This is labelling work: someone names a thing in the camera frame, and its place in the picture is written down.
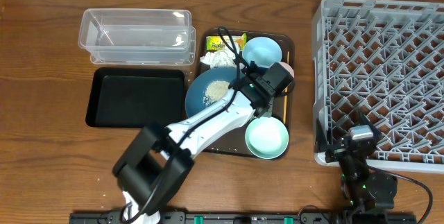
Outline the white tissue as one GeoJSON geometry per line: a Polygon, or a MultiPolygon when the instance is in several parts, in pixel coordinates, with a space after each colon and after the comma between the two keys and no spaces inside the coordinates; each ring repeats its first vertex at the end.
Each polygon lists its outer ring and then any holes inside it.
{"type": "Polygon", "coordinates": [[[235,54],[230,50],[232,44],[229,42],[228,49],[220,51],[207,51],[205,55],[200,58],[203,64],[210,66],[210,69],[218,67],[236,67],[235,54]]]}

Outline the pile of white rice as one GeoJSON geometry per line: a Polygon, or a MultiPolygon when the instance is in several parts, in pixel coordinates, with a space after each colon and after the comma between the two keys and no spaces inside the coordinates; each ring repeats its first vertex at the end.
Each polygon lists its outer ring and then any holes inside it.
{"type": "Polygon", "coordinates": [[[229,90],[230,83],[223,80],[211,82],[204,93],[203,104],[209,106],[221,99],[229,90]]]}

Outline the dark blue plate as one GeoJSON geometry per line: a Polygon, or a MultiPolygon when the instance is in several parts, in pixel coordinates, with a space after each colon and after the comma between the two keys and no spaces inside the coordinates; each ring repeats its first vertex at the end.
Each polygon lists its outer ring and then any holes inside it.
{"type": "Polygon", "coordinates": [[[190,85],[185,97],[185,110],[188,117],[201,112],[209,106],[203,104],[203,97],[207,86],[215,80],[231,83],[237,77],[237,70],[232,67],[210,69],[199,75],[190,85]]]}

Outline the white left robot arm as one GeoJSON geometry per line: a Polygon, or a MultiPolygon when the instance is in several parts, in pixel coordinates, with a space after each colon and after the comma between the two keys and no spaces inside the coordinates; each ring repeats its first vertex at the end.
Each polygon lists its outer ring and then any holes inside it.
{"type": "Polygon", "coordinates": [[[290,92],[294,83],[293,69],[284,62],[246,71],[237,74],[219,101],[198,114],[166,127],[152,123],[140,130],[112,169],[130,197],[121,210],[121,223],[154,216],[178,192],[197,155],[224,134],[262,116],[271,99],[290,92]]]}

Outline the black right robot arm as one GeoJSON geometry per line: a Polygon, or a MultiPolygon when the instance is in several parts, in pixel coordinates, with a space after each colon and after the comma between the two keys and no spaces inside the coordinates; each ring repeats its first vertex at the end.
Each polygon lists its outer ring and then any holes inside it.
{"type": "Polygon", "coordinates": [[[381,132],[358,112],[359,124],[351,127],[335,144],[328,144],[321,122],[316,121],[317,152],[327,163],[337,162],[342,170],[342,192],[351,206],[330,217],[331,223],[388,223],[386,211],[394,208],[398,180],[371,171],[366,158],[377,148],[381,132]]]}

